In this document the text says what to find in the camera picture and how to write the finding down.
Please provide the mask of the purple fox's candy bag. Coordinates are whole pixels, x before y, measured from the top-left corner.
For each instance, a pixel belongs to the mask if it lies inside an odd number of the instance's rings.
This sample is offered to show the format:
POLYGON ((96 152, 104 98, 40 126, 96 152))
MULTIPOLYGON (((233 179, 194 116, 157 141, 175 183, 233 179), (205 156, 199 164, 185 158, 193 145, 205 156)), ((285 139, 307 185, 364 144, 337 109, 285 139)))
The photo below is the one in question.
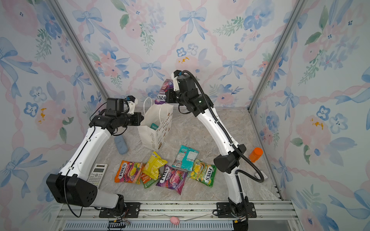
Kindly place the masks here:
POLYGON ((166 103, 166 92, 170 89, 173 89, 173 81, 171 79, 166 79, 161 88, 160 91, 156 97, 155 104, 156 105, 162 105, 166 103))
POLYGON ((162 177, 156 183, 156 186, 175 190, 179 195, 181 195, 187 175, 188 173, 185 171, 165 165, 162 177))

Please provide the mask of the white printed paper bag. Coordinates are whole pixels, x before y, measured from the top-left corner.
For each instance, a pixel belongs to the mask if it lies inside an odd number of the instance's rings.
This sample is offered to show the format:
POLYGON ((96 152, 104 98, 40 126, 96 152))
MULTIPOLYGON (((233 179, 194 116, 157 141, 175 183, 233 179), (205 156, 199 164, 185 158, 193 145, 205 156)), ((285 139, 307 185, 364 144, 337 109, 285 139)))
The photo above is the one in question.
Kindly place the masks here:
POLYGON ((159 151, 172 126, 173 105, 153 103, 150 97, 143 102, 144 120, 138 127, 142 145, 159 151))

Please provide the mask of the teal snack packet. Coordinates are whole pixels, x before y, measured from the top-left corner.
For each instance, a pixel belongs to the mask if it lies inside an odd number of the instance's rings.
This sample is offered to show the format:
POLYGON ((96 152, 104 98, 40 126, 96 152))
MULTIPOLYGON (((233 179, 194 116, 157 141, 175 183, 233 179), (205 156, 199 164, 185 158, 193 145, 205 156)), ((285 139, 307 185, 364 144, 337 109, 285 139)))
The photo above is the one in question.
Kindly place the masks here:
POLYGON ((179 152, 175 158, 172 167, 192 171, 194 162, 199 154, 199 151, 181 145, 179 152))

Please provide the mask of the green yellow Fox's candy bag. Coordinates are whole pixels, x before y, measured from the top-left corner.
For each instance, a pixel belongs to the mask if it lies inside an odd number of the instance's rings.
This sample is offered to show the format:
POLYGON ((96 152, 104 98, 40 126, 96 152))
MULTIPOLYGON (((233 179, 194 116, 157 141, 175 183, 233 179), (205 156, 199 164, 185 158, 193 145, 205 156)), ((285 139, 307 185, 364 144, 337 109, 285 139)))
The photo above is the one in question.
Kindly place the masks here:
POLYGON ((213 187, 217 167, 212 164, 207 164, 199 159, 196 159, 193 164, 193 169, 190 173, 190 178, 201 182, 209 187, 213 187))

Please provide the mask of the green red Fox's candy bag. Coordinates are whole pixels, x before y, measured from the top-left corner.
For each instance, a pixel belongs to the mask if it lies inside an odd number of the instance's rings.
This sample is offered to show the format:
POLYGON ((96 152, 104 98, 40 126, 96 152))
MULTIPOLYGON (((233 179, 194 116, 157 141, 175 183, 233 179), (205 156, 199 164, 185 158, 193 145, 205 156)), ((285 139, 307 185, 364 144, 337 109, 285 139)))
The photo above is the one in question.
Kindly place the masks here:
POLYGON ((150 128, 153 129, 153 130, 157 130, 159 126, 157 126, 155 123, 152 123, 150 125, 150 128))

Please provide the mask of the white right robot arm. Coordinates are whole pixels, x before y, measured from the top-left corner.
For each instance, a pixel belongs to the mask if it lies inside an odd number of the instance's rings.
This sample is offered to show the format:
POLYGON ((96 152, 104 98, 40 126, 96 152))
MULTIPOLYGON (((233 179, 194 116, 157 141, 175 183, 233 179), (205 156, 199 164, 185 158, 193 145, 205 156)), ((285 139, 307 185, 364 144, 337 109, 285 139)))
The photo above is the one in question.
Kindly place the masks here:
POLYGON ((248 219, 246 196, 236 173, 245 146, 239 145, 228 133, 212 100, 190 72, 176 70, 171 74, 171 79, 173 89, 165 93, 166 102, 185 106, 210 133, 220 152, 214 164, 225 177, 231 213, 240 220, 248 219))

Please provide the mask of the orange Fox's candy bag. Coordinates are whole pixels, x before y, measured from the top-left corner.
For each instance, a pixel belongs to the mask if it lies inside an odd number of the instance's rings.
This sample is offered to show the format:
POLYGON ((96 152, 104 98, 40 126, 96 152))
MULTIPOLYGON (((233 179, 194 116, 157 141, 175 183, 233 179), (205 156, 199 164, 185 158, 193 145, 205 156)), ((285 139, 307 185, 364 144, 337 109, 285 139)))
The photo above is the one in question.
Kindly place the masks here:
POLYGON ((142 162, 129 162, 123 160, 115 176, 114 182, 140 184, 140 178, 143 168, 144 163, 142 162))

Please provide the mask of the yellow snack bag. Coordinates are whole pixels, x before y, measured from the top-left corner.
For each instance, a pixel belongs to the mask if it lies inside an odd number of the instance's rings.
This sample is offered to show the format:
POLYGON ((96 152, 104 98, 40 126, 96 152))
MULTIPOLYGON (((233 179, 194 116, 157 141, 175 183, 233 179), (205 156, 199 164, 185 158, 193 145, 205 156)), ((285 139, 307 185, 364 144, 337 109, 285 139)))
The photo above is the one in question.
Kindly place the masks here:
POLYGON ((145 164, 142 173, 150 178, 157 180, 159 178, 159 169, 168 163, 167 160, 162 159, 157 152, 153 152, 145 164))

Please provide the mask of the light blue oval object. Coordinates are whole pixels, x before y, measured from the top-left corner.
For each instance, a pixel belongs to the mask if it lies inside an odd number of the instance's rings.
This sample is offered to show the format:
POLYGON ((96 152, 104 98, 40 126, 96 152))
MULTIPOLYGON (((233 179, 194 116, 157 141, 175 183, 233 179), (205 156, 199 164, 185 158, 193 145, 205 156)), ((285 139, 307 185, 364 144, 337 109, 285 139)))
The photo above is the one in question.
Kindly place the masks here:
POLYGON ((128 145, 124 139, 124 137, 122 135, 120 136, 116 136, 114 138, 114 142, 115 142, 115 145, 116 145, 116 148, 117 148, 117 151, 120 155, 124 155, 126 153, 128 153, 128 145))

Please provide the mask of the white scientific calculator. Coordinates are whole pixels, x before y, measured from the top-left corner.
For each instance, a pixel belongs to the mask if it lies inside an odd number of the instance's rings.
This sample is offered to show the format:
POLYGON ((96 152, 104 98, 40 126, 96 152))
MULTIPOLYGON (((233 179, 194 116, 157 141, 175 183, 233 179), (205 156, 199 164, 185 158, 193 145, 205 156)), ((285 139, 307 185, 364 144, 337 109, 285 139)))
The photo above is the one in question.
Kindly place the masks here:
POLYGON ((99 189, 107 168, 108 164, 95 164, 87 181, 99 189))

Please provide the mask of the orange pill bottle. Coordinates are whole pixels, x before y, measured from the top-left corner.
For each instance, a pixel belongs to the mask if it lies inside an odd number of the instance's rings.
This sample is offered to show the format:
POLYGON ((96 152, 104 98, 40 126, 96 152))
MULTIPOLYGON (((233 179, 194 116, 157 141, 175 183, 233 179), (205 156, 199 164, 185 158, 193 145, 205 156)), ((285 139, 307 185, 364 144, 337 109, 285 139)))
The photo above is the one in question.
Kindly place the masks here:
POLYGON ((263 153, 264 151, 261 148, 259 147, 254 148, 254 150, 249 155, 250 161, 252 163, 255 163, 263 155, 263 153))

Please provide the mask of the pink small ball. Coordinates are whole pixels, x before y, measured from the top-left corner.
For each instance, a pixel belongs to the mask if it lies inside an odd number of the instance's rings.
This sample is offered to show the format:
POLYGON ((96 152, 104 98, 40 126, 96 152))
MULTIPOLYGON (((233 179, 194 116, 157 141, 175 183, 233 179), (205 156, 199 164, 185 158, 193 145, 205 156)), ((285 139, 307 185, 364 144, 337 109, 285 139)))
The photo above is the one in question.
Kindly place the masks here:
POLYGON ((173 224, 173 225, 179 225, 180 224, 180 219, 178 217, 171 217, 170 218, 170 222, 173 224))

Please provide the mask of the aluminium enclosure frame post left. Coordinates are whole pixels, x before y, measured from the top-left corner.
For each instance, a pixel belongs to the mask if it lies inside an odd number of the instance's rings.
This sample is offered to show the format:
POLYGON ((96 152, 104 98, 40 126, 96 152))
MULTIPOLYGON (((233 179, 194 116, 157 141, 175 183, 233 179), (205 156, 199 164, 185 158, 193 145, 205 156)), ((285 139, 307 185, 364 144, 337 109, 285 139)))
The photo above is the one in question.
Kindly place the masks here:
POLYGON ((81 60, 83 66, 86 68, 87 72, 90 74, 90 77, 92 81, 94 82, 96 88, 100 91, 102 98, 104 100, 107 100, 109 97, 109 94, 104 88, 103 83, 98 77, 97 73, 95 72, 93 64, 90 62, 87 53, 85 52, 81 42, 78 39, 77 34, 73 30, 72 25, 70 24, 65 13, 63 12, 59 2, 55 0, 51 0, 51 1, 47 0, 46 3, 50 7, 52 13, 55 15, 62 29, 65 31, 68 39, 71 41, 72 47, 77 53, 77 56, 81 60))

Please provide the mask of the aluminium enclosure frame post right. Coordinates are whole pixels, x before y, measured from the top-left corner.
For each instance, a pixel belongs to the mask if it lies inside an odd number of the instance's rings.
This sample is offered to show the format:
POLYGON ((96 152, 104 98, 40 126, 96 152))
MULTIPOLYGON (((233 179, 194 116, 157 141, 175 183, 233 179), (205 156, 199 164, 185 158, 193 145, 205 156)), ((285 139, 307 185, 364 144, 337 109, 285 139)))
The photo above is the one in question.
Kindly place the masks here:
POLYGON ((293 32, 293 29, 295 28, 296 23, 297 23, 299 17, 301 16, 301 14, 302 14, 302 11, 304 9, 304 6, 305 6, 306 2, 307 1, 305 1, 305 0, 298 0, 297 3, 296 3, 296 6, 293 8, 290 17, 288 18, 288 23, 286 24, 286 27, 284 28, 284 30, 282 32, 282 35, 281 35, 280 39, 278 40, 276 48, 274 49, 274 51, 272 53, 271 60, 268 64, 265 72, 263 73, 262 78, 261 78, 259 84, 257 85, 257 89, 256 89, 256 91, 253 95, 252 100, 251 100, 251 103, 248 106, 248 112, 249 113, 251 113, 254 110, 254 108, 256 107, 257 102, 258 102, 258 98, 259 98, 260 94, 263 91, 264 85, 267 83, 267 81, 269 79, 269 76, 272 73, 272 70, 273 70, 275 64, 278 63, 280 55, 282 54, 283 50, 285 49, 285 46, 287 44, 287 40, 293 32))

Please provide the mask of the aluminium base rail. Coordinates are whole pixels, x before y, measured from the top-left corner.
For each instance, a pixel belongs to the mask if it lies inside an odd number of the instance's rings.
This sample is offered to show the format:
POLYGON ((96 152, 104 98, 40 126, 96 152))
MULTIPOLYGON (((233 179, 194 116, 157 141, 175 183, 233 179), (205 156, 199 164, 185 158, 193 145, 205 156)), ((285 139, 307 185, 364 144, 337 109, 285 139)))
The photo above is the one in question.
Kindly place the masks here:
POLYGON ((80 218, 63 206, 52 226, 53 231, 301 231, 303 227, 290 201, 252 201, 252 215, 238 219, 226 202, 143 201, 127 203, 126 215, 100 215, 94 208, 84 209, 80 218), (170 222, 180 219, 179 225, 170 222))

